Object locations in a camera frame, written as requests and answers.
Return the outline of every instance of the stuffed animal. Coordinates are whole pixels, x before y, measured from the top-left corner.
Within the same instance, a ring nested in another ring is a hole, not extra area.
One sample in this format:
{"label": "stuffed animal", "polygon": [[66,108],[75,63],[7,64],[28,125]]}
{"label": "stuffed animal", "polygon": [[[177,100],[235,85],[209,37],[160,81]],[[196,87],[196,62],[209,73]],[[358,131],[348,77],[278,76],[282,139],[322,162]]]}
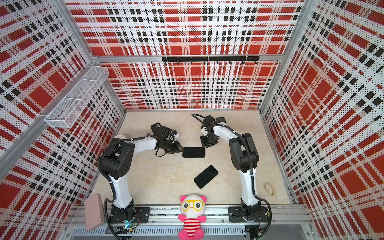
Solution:
{"label": "stuffed animal", "polygon": [[179,220],[184,222],[183,230],[179,232],[181,240],[199,240],[204,237],[204,231],[201,229],[200,223],[207,220],[203,216],[206,201],[205,196],[196,194],[180,198],[182,214],[179,215]]}

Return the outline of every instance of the mesh basket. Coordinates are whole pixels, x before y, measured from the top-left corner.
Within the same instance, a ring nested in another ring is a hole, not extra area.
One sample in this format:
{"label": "mesh basket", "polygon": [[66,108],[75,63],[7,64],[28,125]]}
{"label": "mesh basket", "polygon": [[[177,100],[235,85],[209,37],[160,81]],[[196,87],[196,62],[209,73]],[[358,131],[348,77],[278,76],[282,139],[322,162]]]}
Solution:
{"label": "mesh basket", "polygon": [[108,69],[93,66],[45,118],[51,127],[71,128],[95,92],[109,76]]}

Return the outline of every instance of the black smartphone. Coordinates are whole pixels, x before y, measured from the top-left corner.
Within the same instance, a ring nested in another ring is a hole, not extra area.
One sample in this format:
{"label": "black smartphone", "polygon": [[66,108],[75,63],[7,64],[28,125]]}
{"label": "black smartphone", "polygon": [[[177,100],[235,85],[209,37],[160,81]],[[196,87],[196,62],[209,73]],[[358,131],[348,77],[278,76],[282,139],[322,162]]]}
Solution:
{"label": "black smartphone", "polygon": [[211,165],[207,167],[202,173],[200,173],[193,181],[196,185],[202,189],[207,183],[209,183],[214,177],[218,175],[218,171]]}
{"label": "black smartphone", "polygon": [[203,147],[184,147],[183,157],[204,158],[205,148]]}

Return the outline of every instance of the plaid wall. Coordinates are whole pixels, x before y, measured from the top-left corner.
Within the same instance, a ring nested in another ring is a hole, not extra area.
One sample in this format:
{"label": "plaid wall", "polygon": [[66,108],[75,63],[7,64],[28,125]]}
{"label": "plaid wall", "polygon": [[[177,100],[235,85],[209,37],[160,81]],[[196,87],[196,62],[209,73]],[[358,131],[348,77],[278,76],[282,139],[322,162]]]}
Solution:
{"label": "plaid wall", "polygon": [[108,63],[109,81],[127,109],[257,109],[277,61],[258,64]]}
{"label": "plaid wall", "polygon": [[122,114],[102,86],[71,129],[47,127],[0,183],[0,238],[56,239]]}
{"label": "plaid wall", "polygon": [[50,1],[0,3],[0,155],[88,64]]}
{"label": "plaid wall", "polygon": [[265,117],[324,239],[384,238],[384,1],[312,9]]}
{"label": "plaid wall", "polygon": [[95,55],[283,53],[304,0],[65,0]]}

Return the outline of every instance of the beige tabletop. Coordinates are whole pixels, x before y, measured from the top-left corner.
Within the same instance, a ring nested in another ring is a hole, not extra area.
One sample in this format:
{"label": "beige tabletop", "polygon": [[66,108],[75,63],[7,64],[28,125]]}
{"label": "beige tabletop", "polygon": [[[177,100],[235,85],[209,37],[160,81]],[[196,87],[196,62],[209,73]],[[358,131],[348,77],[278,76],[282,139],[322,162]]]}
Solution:
{"label": "beige tabletop", "polygon": [[[119,134],[125,137],[152,134],[150,126],[159,122],[180,134],[177,140],[181,146],[201,147],[201,124],[192,113],[225,117],[232,129],[250,133],[260,157],[256,168],[258,196],[271,204],[290,203],[258,111],[128,111]],[[217,169],[218,175],[199,189],[193,179],[209,165]],[[205,158],[183,158],[182,153],[156,157],[155,150],[140,152],[134,155],[128,174],[129,192],[135,205],[180,204],[180,196],[192,193],[206,196],[207,204],[240,204],[240,173],[231,162],[228,143],[220,138],[218,144],[205,149]],[[273,197],[264,188],[266,182],[275,189]],[[102,199],[112,199],[109,184],[102,176],[94,186],[92,194],[95,193],[100,193]]]}

